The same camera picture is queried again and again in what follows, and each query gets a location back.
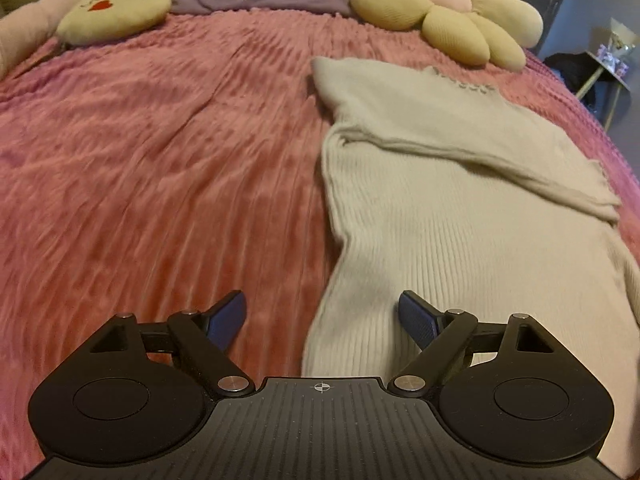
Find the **small side table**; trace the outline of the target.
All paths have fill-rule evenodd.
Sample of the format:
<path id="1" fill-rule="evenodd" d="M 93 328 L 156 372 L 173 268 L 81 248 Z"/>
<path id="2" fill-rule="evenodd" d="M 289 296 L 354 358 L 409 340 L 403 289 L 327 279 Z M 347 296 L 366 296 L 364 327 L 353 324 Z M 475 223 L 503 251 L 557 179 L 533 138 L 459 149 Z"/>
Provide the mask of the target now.
<path id="1" fill-rule="evenodd" d="M 608 41 L 600 44 L 596 53 L 586 51 L 590 60 L 596 63 L 596 69 L 582 84 L 576 93 L 576 98 L 582 100 L 602 77 L 608 77 L 614 84 L 611 104 L 605 116 L 604 131 L 611 128 L 616 107 L 622 91 L 630 91 L 625 77 L 629 70 L 628 61 L 639 45 L 639 35 L 624 23 L 610 18 Z"/>

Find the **pink plush toy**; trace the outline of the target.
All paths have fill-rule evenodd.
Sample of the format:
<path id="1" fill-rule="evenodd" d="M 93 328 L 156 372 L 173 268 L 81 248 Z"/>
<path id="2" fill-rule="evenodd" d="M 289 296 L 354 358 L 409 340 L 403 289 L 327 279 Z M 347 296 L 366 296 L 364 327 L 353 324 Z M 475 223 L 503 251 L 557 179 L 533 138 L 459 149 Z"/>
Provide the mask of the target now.
<path id="1" fill-rule="evenodd" d="M 80 0 L 38 0 L 1 19 L 1 78 L 29 58 Z"/>

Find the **pink ribbed bed blanket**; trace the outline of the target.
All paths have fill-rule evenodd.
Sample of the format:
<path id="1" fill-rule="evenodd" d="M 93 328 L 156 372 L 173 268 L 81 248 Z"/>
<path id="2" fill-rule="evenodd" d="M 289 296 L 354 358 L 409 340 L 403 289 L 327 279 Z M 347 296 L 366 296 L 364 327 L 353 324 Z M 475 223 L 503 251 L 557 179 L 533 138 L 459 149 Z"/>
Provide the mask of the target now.
<path id="1" fill-rule="evenodd" d="M 550 70 L 467 70 L 417 32 L 302 11 L 171 16 L 1 85 L 1 474 L 41 460 L 27 404 L 117 312 L 163 321 L 232 289 L 250 314 L 232 356 L 295 375 L 337 259 L 318 169 L 330 118 L 315 56 L 435 66 L 563 128 L 602 162 L 639 247 L 639 185 Z"/>

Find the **cream ribbed knit sweater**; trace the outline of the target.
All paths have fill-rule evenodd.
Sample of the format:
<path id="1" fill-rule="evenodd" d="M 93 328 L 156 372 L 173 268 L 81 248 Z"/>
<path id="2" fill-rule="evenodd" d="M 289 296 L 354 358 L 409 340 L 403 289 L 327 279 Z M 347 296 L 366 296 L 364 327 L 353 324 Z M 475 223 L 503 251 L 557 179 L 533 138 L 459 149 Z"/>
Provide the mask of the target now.
<path id="1" fill-rule="evenodd" d="M 398 373 L 418 352 L 396 313 L 408 289 L 485 322 L 528 313 L 611 393 L 600 457 L 636 472 L 639 267 L 601 165 L 494 87 L 358 58 L 311 66 L 333 115 L 321 167 L 341 255 L 304 374 Z"/>

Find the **yellow flower-shaped pillow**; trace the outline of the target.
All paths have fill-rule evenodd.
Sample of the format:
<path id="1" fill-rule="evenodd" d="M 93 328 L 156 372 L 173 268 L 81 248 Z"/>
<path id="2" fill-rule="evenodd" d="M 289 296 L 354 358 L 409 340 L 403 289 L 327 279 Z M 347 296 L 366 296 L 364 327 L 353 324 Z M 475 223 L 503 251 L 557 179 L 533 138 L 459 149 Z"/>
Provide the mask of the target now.
<path id="1" fill-rule="evenodd" d="M 524 0 L 349 0 L 358 18 L 391 32 L 420 30 L 433 48 L 471 67 L 519 72 L 544 32 Z"/>

